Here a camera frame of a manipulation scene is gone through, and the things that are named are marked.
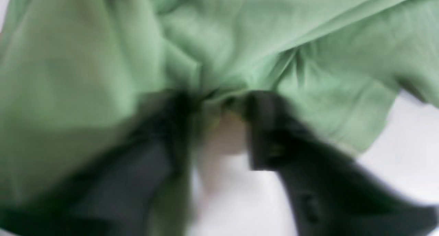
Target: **black plastic part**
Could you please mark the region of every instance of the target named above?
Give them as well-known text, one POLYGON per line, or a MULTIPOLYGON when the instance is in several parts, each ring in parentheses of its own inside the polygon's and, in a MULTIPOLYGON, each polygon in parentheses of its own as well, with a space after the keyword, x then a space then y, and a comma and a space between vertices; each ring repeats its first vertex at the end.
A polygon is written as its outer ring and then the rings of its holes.
POLYGON ((425 236, 438 225, 437 207, 409 202, 319 141, 280 97, 247 102, 253 168, 279 174, 299 236, 425 236))
POLYGON ((49 212, 0 213, 0 227, 21 236, 145 236, 152 199, 178 175, 187 151, 189 101, 179 94, 118 147, 38 201, 49 212))

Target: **light green cloth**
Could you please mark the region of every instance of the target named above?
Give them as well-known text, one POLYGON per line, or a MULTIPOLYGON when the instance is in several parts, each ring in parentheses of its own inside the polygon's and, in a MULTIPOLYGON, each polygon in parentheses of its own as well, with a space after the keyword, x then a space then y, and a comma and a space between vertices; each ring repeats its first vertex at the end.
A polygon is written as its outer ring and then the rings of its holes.
POLYGON ((173 89, 211 111, 278 92, 324 139, 361 153, 401 88, 439 106, 438 12, 439 0, 11 0, 0 202, 46 191, 173 89))

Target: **green fabric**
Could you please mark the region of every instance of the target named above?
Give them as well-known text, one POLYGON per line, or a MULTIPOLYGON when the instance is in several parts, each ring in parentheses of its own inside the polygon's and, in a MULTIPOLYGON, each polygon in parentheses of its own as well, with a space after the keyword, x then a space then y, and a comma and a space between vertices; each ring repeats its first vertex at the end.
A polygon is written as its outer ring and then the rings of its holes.
MULTIPOLYGON (((11 0, 0 203, 43 193, 175 89, 209 121, 227 97, 278 92, 322 138, 361 153, 401 88, 439 106, 438 12, 439 0, 11 0)), ((177 222, 161 215, 161 235, 179 235, 177 222)))

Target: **wrinkled fabric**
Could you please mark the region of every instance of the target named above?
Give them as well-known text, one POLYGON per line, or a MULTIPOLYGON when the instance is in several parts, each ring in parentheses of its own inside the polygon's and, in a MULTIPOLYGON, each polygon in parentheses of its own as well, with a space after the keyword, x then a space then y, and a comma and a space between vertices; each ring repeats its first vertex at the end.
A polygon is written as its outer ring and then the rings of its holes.
POLYGON ((11 0, 0 202, 43 194, 174 90, 208 122, 226 98, 277 92, 323 139, 362 153, 400 89, 439 106, 437 12, 439 0, 11 0))

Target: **white surface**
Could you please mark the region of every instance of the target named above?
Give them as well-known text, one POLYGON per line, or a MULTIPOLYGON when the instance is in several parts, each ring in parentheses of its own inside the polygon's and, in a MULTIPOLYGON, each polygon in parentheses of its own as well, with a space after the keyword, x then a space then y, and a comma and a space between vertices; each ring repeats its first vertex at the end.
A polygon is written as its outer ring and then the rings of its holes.
MULTIPOLYGON (((0 0, 0 26, 7 1, 0 0)), ((439 203, 437 136, 439 112, 400 97, 390 124, 359 161, 405 194, 439 203)), ((243 125, 225 122, 210 137, 199 173, 197 236, 295 235, 278 178, 248 168, 243 125)))

